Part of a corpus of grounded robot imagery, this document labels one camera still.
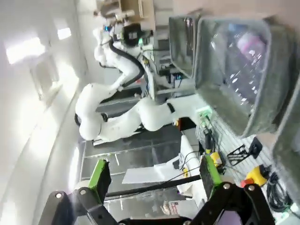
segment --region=white robotic arm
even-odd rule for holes
[[[81,119],[79,131],[85,140],[100,137],[112,142],[130,136],[141,124],[149,131],[156,131],[182,117],[189,117],[198,124],[197,110],[206,106],[198,95],[172,98],[162,105],[145,97],[123,115],[105,122],[96,108],[102,100],[116,92],[112,87],[92,83],[80,94],[75,111]]]
[[[131,136],[141,124],[149,131],[156,131],[182,117],[190,117],[196,124],[198,123],[197,109],[206,104],[197,95],[169,99],[162,105],[146,97],[123,115],[104,121],[102,114],[96,112],[99,104],[140,78],[144,74],[144,68],[135,57],[122,51],[121,45],[118,46],[119,43],[116,44],[119,47],[117,48],[112,40],[102,38],[101,31],[94,34],[98,41],[95,59],[118,68],[123,74],[112,85],[90,83],[84,87],[78,98],[75,112],[81,120],[79,130],[85,140],[99,137],[106,142],[111,142]]]

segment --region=plastic bottle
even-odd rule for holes
[[[240,52],[251,62],[252,66],[262,71],[266,54],[265,43],[258,35],[247,30],[244,25],[229,24],[229,31],[233,34]]]

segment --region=black cable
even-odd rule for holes
[[[186,171],[186,172],[183,172],[183,173],[179,174],[178,176],[173,177],[173,178],[171,178],[171,179],[165,181],[165,182],[162,183],[161,185],[164,185],[164,184],[166,184],[166,183],[172,181],[173,179],[175,179],[175,178],[177,178],[177,177],[179,177],[179,176],[182,176],[182,175],[184,175],[184,174],[187,173],[187,172],[190,172],[190,171],[192,171],[192,170],[198,169],[198,168],[200,168],[200,166],[198,166],[198,167],[196,167],[196,168],[194,168],[194,169],[188,170],[188,171]],[[125,197],[125,198],[126,198],[126,197],[132,197],[132,196],[136,196],[136,195],[139,195],[139,194],[142,194],[142,193],[145,193],[145,192],[147,192],[147,191],[142,191],[142,192],[139,192],[139,193],[136,193],[136,194],[132,194],[132,195],[126,195],[126,196],[124,196],[124,197]],[[107,199],[107,200],[117,200],[117,199],[121,199],[121,198],[122,198],[122,197],[117,197],[117,198],[112,198],[112,199]]]
[[[109,41],[109,48],[116,54],[128,59],[129,61],[131,61],[132,63],[134,63],[138,68],[139,68],[139,73],[136,77],[134,77],[133,79],[127,81],[126,83],[122,84],[122,87],[125,88],[129,85],[131,85],[132,83],[136,82],[137,80],[139,80],[145,73],[145,69],[142,66],[142,64],[139,62],[139,60],[137,60],[135,57],[133,57],[132,55],[128,54],[125,51],[122,51],[121,49],[116,48],[115,46],[113,46],[113,39],[111,39]]]
[[[216,151],[216,140],[215,140],[214,135],[213,135],[213,133],[216,134],[216,129],[215,129],[215,127],[212,125],[210,118],[209,118],[207,115],[206,115],[205,117],[206,117],[206,119],[208,120],[208,122],[210,123],[211,128],[213,129],[213,132],[212,132],[212,134],[211,134],[211,137],[212,137],[212,141],[213,141],[213,143],[214,143],[214,151]]]
[[[182,170],[182,168],[184,167],[188,155],[189,155],[189,154],[192,154],[192,153],[195,153],[195,152],[198,152],[198,151],[192,151],[192,152],[190,152],[190,153],[188,153],[188,154],[186,155],[186,157],[184,158],[183,164],[182,164],[181,168],[179,168],[179,170]]]
[[[136,194],[136,193],[140,193],[143,191],[153,191],[153,190],[162,189],[162,188],[172,188],[177,185],[193,182],[193,181],[199,180],[199,179],[201,179],[200,175],[196,175],[196,176],[192,176],[192,177],[183,178],[180,180],[173,180],[173,181],[170,181],[165,184],[156,184],[156,185],[152,185],[149,187],[140,187],[140,188],[135,188],[135,189],[126,190],[126,191],[111,192],[111,193],[107,193],[105,195],[105,197],[116,197],[116,196],[120,196],[120,195]]]
[[[230,168],[230,169],[234,170],[236,173],[239,173],[240,175],[242,175],[243,177],[246,177],[246,175],[245,175],[245,174],[243,174],[242,172],[240,172],[240,171],[238,171],[238,170],[234,169],[234,168],[233,168],[233,167],[231,167],[231,166],[227,166],[227,165],[221,165],[221,166],[224,166],[224,167]]]
[[[211,150],[211,152],[215,152],[216,151],[216,141],[215,141],[214,135],[212,134],[212,130],[209,129],[205,125],[205,130],[203,131],[203,133],[205,136],[205,150],[209,149],[209,150]]]
[[[100,65],[102,68],[104,68],[104,69],[116,69],[116,67],[103,66],[103,65],[101,64],[101,62],[99,62],[99,65]]]
[[[197,158],[197,157],[191,157],[191,158],[185,163],[185,165],[186,165],[191,159],[193,159],[193,158],[199,160],[199,158]]]
[[[77,126],[80,127],[81,122],[79,121],[79,116],[75,113],[74,120]]]
[[[143,53],[143,52],[140,52],[140,53],[137,55],[136,59],[138,59],[138,58],[141,56],[142,53]]]
[[[100,46],[108,44],[111,40],[112,40],[112,38],[110,38],[108,41],[105,41],[104,43],[100,44]]]
[[[267,199],[274,212],[285,212],[290,209],[293,202],[278,181],[278,175],[275,172],[272,173],[267,184]]]

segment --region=gray storage bin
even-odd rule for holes
[[[261,70],[253,72],[253,67],[246,64],[237,73],[230,74],[232,68],[240,68],[237,61],[244,59],[240,55],[232,57],[228,54],[231,45],[228,45],[224,27],[229,27],[229,24],[246,25],[251,32],[260,35],[266,45]],[[289,33],[285,27],[267,24],[263,20],[206,16],[199,21],[193,71],[196,92],[236,135],[247,137],[277,129],[274,119],[282,108],[290,86],[289,62],[293,38],[293,33]],[[257,74],[255,82],[258,84],[254,87],[255,97],[252,95],[251,100],[245,101],[247,98],[235,93],[238,88],[235,90],[231,86],[234,81],[230,83],[228,80],[233,75],[239,74],[244,79],[246,75],[254,73]]]
[[[191,78],[196,48],[197,24],[201,13],[169,17],[170,55],[172,64]]]
[[[289,195],[300,204],[300,78],[278,128],[272,155]]]

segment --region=black bracket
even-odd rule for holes
[[[257,184],[248,184],[240,188],[235,184],[223,182],[190,225],[216,224],[224,210],[237,212],[242,224],[275,224],[263,192]]]
[[[261,142],[257,139],[257,137],[253,138],[253,141],[249,147],[249,154],[253,156],[254,159],[256,159],[259,155],[259,153],[262,151],[263,145]]]
[[[75,190],[69,195],[63,191],[52,192],[46,202],[39,225],[74,225],[78,217],[85,215],[92,224],[118,225],[87,187]]]
[[[172,217],[159,217],[156,219],[132,219],[127,218],[122,221],[119,221],[119,225],[184,225],[186,221],[190,221],[191,219],[186,217],[180,217],[179,215],[174,215]]]
[[[235,166],[251,155],[253,156],[254,159],[256,159],[259,153],[262,151],[262,149],[263,149],[263,145],[260,143],[257,137],[254,137],[248,152],[246,150],[246,146],[243,144],[242,146],[238,147],[236,150],[230,152],[227,155],[227,158],[229,160],[229,163],[232,166]]]
[[[246,151],[246,146],[243,144],[238,147],[236,150],[230,152],[227,155],[228,161],[232,166],[239,164],[241,161],[248,158],[250,154]]]

